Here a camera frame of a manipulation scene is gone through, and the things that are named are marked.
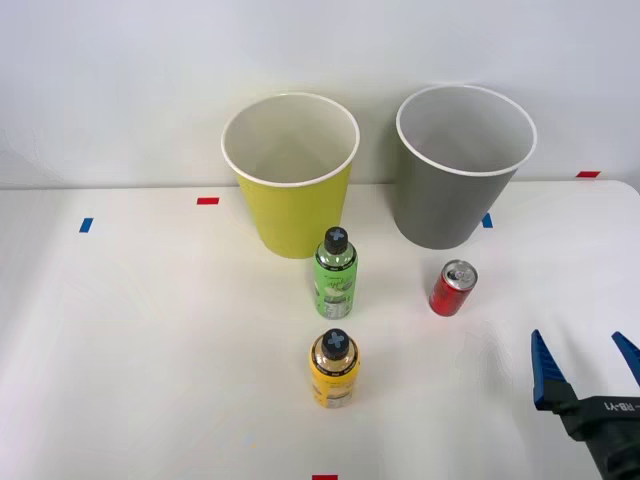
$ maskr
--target spray can label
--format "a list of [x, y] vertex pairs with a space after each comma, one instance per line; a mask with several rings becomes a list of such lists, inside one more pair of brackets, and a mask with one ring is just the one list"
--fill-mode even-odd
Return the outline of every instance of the spray can label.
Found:
[[326, 408], [339, 408], [351, 400], [353, 395], [353, 385], [360, 371], [360, 352], [358, 346], [353, 358], [353, 362], [342, 372], [329, 372], [317, 364], [313, 354], [316, 342], [311, 346], [309, 363], [311, 365], [313, 396], [316, 401]]
[[357, 254], [354, 254], [349, 263], [339, 267], [324, 265], [318, 255], [315, 256], [314, 264], [318, 313], [328, 319], [346, 316], [353, 307], [358, 269]]

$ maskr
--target red can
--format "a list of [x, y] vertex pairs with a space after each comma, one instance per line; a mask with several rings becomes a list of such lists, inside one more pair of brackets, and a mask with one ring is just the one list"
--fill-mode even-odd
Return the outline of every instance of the red can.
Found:
[[429, 295], [429, 305], [443, 317], [455, 315], [478, 282], [478, 272], [469, 262], [451, 260], [442, 269]]

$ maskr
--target blue tape marker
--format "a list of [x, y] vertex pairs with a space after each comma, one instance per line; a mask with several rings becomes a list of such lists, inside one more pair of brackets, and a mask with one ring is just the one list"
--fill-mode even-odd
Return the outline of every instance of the blue tape marker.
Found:
[[482, 226], [484, 228], [493, 228], [493, 222], [491, 221], [491, 215], [488, 213], [482, 218]]
[[82, 225], [80, 226], [80, 233], [89, 233], [89, 229], [91, 228], [92, 223], [93, 218], [85, 218], [82, 221]]

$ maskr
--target white tabletop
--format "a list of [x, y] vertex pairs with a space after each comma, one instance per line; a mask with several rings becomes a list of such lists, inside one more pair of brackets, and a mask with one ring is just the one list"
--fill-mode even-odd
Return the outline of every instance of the white tabletop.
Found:
[[[311, 260], [269, 252], [236, 188], [0, 192], [0, 478], [598, 479], [534, 409], [530, 335], [579, 397], [640, 395], [610, 338], [640, 345], [640, 196], [511, 183], [492, 229], [432, 251], [388, 193], [349, 187], [355, 306], [328, 322]], [[441, 318], [426, 296], [451, 258], [480, 280]], [[339, 410], [310, 391], [329, 326], [362, 351]]]

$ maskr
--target gray paper cup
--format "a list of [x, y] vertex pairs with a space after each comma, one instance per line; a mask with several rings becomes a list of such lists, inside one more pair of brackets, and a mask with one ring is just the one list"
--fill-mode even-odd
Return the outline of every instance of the gray paper cup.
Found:
[[467, 240], [536, 148], [531, 117], [514, 101], [468, 85], [421, 90], [400, 106], [394, 218], [422, 247]]

